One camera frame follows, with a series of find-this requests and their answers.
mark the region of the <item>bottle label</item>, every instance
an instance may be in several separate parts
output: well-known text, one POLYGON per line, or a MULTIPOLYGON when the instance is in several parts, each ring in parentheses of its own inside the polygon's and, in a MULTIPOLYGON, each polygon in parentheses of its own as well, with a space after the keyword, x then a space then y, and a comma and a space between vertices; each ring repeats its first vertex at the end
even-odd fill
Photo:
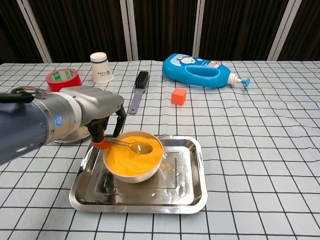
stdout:
POLYGON ((190 65, 203 65, 212 68, 218 68, 221 63, 217 61, 203 60, 201 58, 196 58, 194 56, 189 56, 185 54, 175 55, 170 62, 178 67, 190 66, 190 65))

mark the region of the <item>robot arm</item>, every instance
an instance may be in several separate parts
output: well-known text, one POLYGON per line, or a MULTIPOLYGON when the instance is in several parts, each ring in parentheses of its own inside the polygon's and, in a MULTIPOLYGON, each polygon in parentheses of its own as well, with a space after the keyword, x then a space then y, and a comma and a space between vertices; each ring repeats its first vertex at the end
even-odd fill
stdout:
POLYGON ((0 94, 0 165, 60 139, 79 126, 88 127, 94 146, 106 149, 104 131, 109 116, 118 115, 113 133, 117 137, 126 113, 124 99, 100 88, 75 86, 60 92, 14 89, 0 94))

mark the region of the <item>black brush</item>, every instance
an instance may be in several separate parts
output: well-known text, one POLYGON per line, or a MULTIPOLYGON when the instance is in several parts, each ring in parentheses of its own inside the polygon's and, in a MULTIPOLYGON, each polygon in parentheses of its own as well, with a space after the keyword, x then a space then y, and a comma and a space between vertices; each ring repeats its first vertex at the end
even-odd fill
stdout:
POLYGON ((135 115, 141 102, 142 95, 146 91, 149 83, 149 73, 147 71, 139 72, 135 79, 134 96, 129 107, 128 114, 135 115))

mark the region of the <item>spoon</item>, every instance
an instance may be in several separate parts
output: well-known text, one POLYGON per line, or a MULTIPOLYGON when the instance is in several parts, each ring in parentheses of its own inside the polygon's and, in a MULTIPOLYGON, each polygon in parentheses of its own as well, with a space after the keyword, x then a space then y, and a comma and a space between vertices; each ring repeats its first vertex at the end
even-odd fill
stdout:
POLYGON ((106 138, 106 139, 112 142, 113 144, 129 147, 131 148, 132 151, 138 154, 149 154, 154 149, 149 143, 144 141, 135 141, 135 142, 129 143, 125 141, 115 140, 112 138, 106 138))

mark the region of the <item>white paper cup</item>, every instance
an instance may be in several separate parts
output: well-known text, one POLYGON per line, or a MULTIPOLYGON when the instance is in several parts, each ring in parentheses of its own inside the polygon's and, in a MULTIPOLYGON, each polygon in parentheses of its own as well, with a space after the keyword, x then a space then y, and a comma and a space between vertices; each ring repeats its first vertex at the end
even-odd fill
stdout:
POLYGON ((90 55, 90 60, 92 66, 93 81, 103 84, 114 79, 106 53, 92 53, 90 55))

